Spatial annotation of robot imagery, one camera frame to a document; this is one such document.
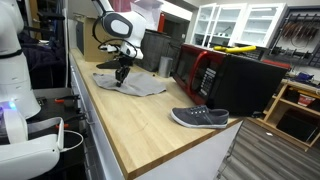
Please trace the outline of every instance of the glass cabinet door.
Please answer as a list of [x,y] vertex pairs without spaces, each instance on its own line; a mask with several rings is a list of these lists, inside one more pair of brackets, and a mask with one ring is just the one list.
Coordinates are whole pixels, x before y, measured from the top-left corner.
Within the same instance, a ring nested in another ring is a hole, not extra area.
[[249,5],[244,26],[235,42],[268,47],[285,7],[285,3]]
[[215,45],[229,45],[229,40],[237,29],[239,20],[244,15],[246,4],[220,5],[215,17],[215,23],[210,32],[210,39],[207,47]]
[[216,4],[200,6],[197,19],[191,36],[191,44],[205,46],[208,42],[209,27],[214,24],[212,16]]

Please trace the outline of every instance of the white robot body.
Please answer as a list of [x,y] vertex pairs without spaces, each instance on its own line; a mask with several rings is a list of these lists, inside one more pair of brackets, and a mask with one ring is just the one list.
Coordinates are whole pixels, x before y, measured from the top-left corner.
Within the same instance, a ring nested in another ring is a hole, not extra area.
[[0,22],[0,102],[15,102],[22,116],[30,118],[40,111],[40,106],[31,88],[25,55],[12,55],[21,50],[17,33],[23,28],[15,1],[1,0]]
[[23,30],[23,20],[16,2],[12,0],[1,0],[0,4],[1,56],[15,53],[21,49],[18,38],[15,37]]
[[60,151],[63,150],[64,123],[62,118],[53,118],[49,121],[53,124],[60,122],[58,135],[49,134],[29,140],[30,124],[27,125],[14,103],[0,102],[1,126],[5,126],[10,142],[0,146],[1,180],[30,179],[49,171],[57,164]]
[[142,59],[140,46],[146,29],[146,19],[135,11],[116,13],[108,0],[93,0],[92,2],[99,15],[103,17],[104,30],[111,36],[124,40],[120,52],[128,57]]

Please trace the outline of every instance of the black microwave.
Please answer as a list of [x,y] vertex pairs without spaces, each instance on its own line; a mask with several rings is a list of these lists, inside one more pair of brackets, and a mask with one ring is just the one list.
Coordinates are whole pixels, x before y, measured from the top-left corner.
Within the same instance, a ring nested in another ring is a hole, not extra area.
[[244,56],[182,44],[173,78],[195,104],[252,116],[263,112],[286,72]]

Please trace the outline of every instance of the microwave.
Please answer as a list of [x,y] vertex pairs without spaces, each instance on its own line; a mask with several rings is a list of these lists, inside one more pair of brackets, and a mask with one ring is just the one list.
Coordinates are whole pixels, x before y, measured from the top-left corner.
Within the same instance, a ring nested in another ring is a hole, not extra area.
[[264,111],[287,71],[244,56],[182,44],[173,79],[197,105],[253,116]]

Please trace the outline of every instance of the gray cloth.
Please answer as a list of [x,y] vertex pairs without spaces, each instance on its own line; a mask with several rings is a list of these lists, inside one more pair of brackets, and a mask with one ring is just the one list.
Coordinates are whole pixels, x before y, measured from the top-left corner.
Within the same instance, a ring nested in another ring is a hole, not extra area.
[[146,73],[129,73],[121,87],[116,86],[117,80],[114,74],[93,73],[93,79],[102,88],[117,90],[124,94],[135,96],[158,94],[166,90],[164,83],[158,82],[154,77]]

